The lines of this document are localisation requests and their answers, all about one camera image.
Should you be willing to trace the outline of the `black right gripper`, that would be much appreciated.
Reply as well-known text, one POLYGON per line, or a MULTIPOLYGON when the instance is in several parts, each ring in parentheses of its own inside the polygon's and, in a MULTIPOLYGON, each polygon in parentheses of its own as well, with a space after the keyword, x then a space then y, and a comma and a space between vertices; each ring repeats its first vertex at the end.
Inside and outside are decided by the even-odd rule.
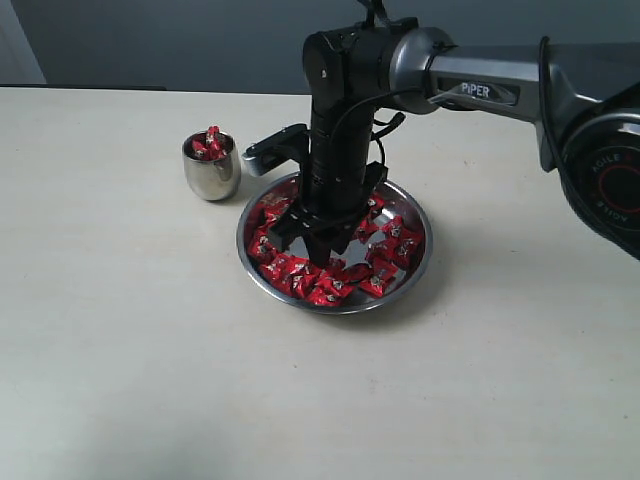
POLYGON ((297 200, 269 227, 269 242, 286 251, 304 236, 312 264, 326 268, 333 254, 342 255, 350 234, 345 228, 363 215, 366 168, 371 142, 374 99, 311 104, 310 157, 301 167, 297 200))

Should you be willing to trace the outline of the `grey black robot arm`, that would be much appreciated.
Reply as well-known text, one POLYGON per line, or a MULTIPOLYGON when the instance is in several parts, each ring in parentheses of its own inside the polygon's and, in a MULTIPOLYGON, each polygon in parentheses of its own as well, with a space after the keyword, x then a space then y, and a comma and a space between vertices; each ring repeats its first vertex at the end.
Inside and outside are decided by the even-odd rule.
POLYGON ((532 124, 541 167, 594 232, 639 253, 639 47, 635 43, 464 47, 413 18, 320 31, 304 42, 311 122, 276 145, 299 164, 299 194, 269 230, 325 265, 344 251, 385 177, 369 163, 380 109, 480 111, 532 124))

